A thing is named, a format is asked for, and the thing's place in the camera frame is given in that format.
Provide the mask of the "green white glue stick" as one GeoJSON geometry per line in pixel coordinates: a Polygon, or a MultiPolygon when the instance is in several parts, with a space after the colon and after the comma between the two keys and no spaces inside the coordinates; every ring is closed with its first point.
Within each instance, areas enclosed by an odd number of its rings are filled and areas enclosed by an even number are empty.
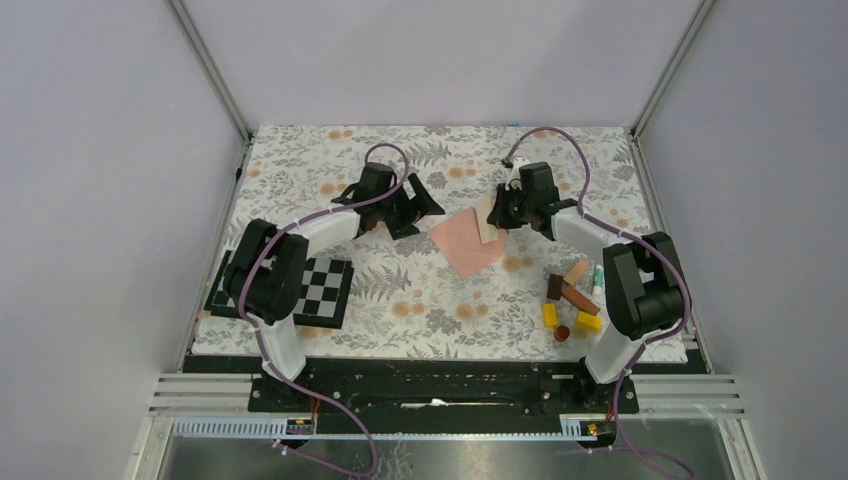
{"type": "Polygon", "coordinates": [[[593,271],[592,295],[600,297],[605,291],[605,270],[600,264],[596,264],[593,271]]]}

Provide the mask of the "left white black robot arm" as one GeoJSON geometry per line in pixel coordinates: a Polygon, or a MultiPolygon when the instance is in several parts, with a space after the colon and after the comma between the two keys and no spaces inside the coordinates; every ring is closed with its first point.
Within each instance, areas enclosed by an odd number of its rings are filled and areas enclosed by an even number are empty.
{"type": "Polygon", "coordinates": [[[282,227],[262,219],[248,223],[222,287],[254,329],[263,368],[276,379],[272,398],[282,408],[299,410],[310,397],[308,381],[299,377],[306,356],[293,320],[308,260],[379,223],[395,240],[416,235],[419,220],[444,212],[416,174],[398,175],[387,165],[368,162],[359,181],[327,208],[282,227]]]}

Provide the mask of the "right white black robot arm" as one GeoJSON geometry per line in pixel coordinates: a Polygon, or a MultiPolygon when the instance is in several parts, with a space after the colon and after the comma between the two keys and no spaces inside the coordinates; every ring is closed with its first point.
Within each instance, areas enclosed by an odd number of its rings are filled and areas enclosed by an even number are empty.
{"type": "Polygon", "coordinates": [[[487,221],[500,229],[525,225],[551,241],[574,247],[604,270],[605,308],[611,323],[582,359],[575,402],[597,412],[613,398],[613,382],[628,372],[647,344],[673,334],[691,315],[691,298],[670,236],[638,237],[563,199],[551,167],[523,159],[504,163],[510,173],[496,187],[487,221]]]}

